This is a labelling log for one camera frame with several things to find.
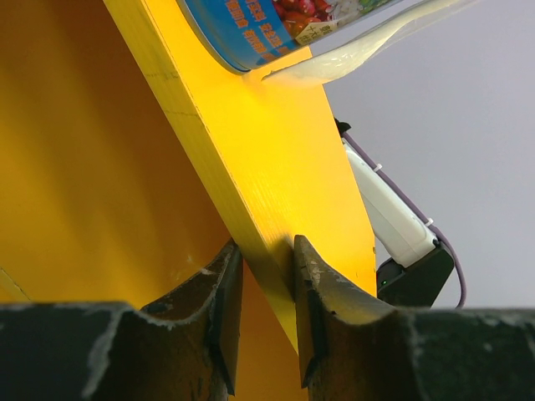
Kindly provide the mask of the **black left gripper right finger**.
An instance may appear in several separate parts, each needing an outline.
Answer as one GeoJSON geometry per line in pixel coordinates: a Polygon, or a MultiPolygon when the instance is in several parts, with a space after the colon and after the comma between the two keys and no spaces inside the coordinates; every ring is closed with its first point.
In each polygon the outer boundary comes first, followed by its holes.
{"type": "Polygon", "coordinates": [[[312,400],[531,400],[531,309],[394,307],[293,246],[300,381],[312,400]]]}

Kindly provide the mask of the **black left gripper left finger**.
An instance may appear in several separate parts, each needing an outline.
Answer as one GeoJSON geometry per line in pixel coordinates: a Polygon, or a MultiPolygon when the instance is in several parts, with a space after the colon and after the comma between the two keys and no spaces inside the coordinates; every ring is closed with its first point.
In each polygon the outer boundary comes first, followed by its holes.
{"type": "Polygon", "coordinates": [[[236,391],[243,261],[228,242],[188,280],[124,302],[1,306],[4,400],[226,400],[236,391]]]}

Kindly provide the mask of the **yellow cabinet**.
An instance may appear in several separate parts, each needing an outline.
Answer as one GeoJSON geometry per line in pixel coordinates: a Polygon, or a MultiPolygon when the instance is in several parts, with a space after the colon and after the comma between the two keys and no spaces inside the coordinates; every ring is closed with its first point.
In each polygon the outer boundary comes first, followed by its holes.
{"type": "Polygon", "coordinates": [[[293,240],[371,293],[375,240],[324,91],[261,78],[223,69],[173,1],[2,2],[1,306],[141,309],[234,242],[228,399],[308,399],[293,240]]]}

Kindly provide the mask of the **tall porridge can with spoon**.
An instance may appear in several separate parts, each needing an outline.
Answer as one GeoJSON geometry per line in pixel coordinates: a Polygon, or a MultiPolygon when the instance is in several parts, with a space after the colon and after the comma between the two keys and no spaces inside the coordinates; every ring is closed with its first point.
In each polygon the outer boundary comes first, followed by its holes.
{"type": "MultiPolygon", "coordinates": [[[[392,1],[179,1],[186,21],[225,69],[246,74],[380,15],[392,1]]],[[[332,50],[264,77],[269,84],[309,87],[352,73],[394,43],[472,5],[419,1],[332,50]]]]}

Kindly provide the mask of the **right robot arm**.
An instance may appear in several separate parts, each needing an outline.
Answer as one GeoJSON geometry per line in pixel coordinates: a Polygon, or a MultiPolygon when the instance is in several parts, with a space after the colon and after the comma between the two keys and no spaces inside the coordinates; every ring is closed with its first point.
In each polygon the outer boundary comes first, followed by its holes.
{"type": "Polygon", "coordinates": [[[350,125],[335,121],[375,237],[390,258],[376,270],[378,298],[399,307],[431,307],[454,272],[457,307],[466,302],[466,279],[446,236],[360,148],[350,125]]]}

